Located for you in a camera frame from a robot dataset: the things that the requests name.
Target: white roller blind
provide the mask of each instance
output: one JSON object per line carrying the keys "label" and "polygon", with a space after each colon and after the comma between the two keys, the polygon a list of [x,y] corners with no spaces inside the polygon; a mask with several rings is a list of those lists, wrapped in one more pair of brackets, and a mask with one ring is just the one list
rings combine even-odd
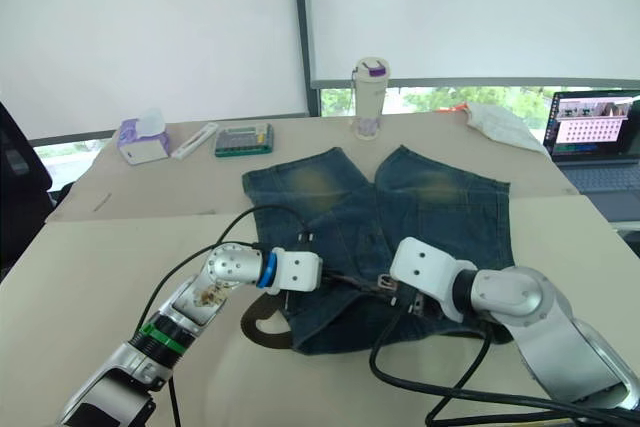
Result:
{"label": "white roller blind", "polygon": [[295,0],[0,0],[0,100],[27,137],[306,111]]}
{"label": "white roller blind", "polygon": [[640,79],[640,0],[308,0],[313,79]]}

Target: calculator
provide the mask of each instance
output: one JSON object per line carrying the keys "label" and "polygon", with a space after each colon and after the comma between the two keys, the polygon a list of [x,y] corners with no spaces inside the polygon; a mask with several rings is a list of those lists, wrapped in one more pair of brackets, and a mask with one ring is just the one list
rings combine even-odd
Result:
{"label": "calculator", "polygon": [[215,141],[216,157],[268,154],[273,151],[273,126],[257,124],[229,127],[218,132]]}

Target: purple tissue box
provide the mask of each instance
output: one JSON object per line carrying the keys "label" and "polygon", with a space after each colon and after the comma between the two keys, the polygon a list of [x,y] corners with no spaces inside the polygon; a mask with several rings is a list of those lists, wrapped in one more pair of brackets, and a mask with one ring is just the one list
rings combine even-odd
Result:
{"label": "purple tissue box", "polygon": [[169,135],[161,132],[158,135],[139,137],[136,132],[138,119],[128,119],[120,126],[118,150],[131,165],[151,162],[169,157]]}

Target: silver metal arm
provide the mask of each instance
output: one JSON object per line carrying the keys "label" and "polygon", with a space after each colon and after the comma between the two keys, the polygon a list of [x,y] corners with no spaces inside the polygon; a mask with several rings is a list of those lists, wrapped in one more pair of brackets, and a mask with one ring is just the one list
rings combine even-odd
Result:
{"label": "silver metal arm", "polygon": [[477,270],[407,237],[391,276],[436,299],[447,317],[485,316],[513,336],[525,365],[555,400],[590,407],[640,407],[640,380],[604,338],[574,318],[566,297],[527,267]]}
{"label": "silver metal arm", "polygon": [[67,403],[58,423],[71,427],[143,426],[173,367],[242,284],[277,294],[320,285],[322,260],[311,252],[262,252],[235,243],[212,250],[202,271],[184,282]]}

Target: denim fabric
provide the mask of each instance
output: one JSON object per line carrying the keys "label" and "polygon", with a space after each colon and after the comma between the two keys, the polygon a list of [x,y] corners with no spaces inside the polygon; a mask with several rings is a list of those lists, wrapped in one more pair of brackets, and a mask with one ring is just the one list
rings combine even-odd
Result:
{"label": "denim fabric", "polygon": [[[429,160],[401,146],[379,167],[371,184],[340,148],[243,176],[255,205],[297,210],[314,234],[312,249],[323,270],[376,285],[388,273],[395,249],[409,235],[481,268],[513,265],[509,239],[509,185]],[[296,219],[277,210],[255,212],[258,237],[295,248]],[[472,321],[448,320],[435,302],[424,317],[406,315],[388,342],[430,334],[481,334]],[[371,347],[395,310],[380,297],[345,283],[291,293],[283,311],[293,349],[305,354]]]}

